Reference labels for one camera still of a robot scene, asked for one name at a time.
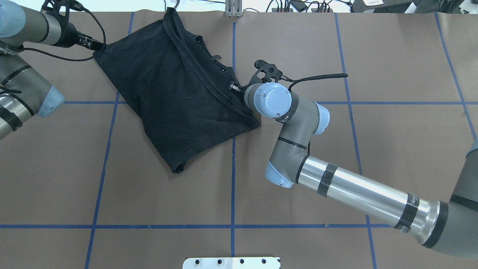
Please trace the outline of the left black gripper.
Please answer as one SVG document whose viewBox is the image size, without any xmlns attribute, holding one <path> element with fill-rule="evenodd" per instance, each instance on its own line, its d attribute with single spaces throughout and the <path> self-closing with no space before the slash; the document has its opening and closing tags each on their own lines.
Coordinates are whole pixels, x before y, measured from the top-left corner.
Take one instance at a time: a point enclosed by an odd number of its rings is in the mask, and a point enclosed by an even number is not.
<svg viewBox="0 0 478 269">
<path fill-rule="evenodd" d="M 77 0 L 45 0 L 43 2 L 40 12 L 46 19 L 47 29 L 41 44 L 63 48 L 80 45 L 92 51 L 103 51 L 106 47 L 104 42 L 80 33 L 69 22 L 70 10 L 81 12 L 85 8 Z"/>
</svg>

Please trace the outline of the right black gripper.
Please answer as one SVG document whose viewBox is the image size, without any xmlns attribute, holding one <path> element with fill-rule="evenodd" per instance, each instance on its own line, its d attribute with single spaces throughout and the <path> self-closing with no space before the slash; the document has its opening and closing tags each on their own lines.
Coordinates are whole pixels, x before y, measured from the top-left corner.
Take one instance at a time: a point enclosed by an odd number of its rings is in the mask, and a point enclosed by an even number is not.
<svg viewBox="0 0 478 269">
<path fill-rule="evenodd" d="M 246 89 L 253 84 L 263 84 L 270 82 L 278 83 L 280 80 L 287 82 L 294 81 L 286 77 L 282 71 L 278 70 L 275 64 L 270 64 L 264 60 L 256 60 L 254 62 L 254 68 L 256 68 L 256 72 L 252 75 L 248 84 L 241 86 L 237 83 L 230 83 L 229 90 L 235 92 L 246 92 Z"/>
</svg>

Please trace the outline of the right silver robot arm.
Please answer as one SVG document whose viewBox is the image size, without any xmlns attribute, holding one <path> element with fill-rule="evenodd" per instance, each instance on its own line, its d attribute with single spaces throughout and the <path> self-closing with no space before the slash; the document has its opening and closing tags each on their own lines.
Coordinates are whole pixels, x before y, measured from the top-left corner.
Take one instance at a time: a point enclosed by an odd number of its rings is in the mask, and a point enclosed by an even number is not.
<svg viewBox="0 0 478 269">
<path fill-rule="evenodd" d="M 339 169 L 390 186 L 421 201 L 449 202 L 474 136 L 453 82 L 451 97 L 431 90 L 395 90 L 369 101 L 355 98 L 349 78 L 300 83 L 297 94 L 330 112 L 324 133 L 312 136 L 310 154 Z M 426 248 L 376 216 L 323 197 L 316 189 L 283 188 L 264 174 L 282 124 L 261 126 L 235 140 L 234 241 L 236 256 L 273 255 L 293 263 L 358 268 L 477 268 L 476 259 Z"/>
</svg>

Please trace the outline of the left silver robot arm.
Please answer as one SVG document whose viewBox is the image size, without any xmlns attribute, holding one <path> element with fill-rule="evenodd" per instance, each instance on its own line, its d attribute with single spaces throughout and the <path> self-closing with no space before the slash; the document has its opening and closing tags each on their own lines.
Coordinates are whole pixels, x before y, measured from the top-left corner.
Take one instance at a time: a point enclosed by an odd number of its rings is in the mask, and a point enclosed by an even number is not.
<svg viewBox="0 0 478 269">
<path fill-rule="evenodd" d="M 0 3 L 0 137 L 5 138 L 31 117 L 48 117 L 65 103 L 64 95 L 21 58 L 24 43 L 79 45 L 98 52 L 105 49 L 106 36 L 98 41 L 77 31 L 70 10 L 91 14 L 77 0 L 45 0 L 40 11 L 11 0 Z"/>
</svg>

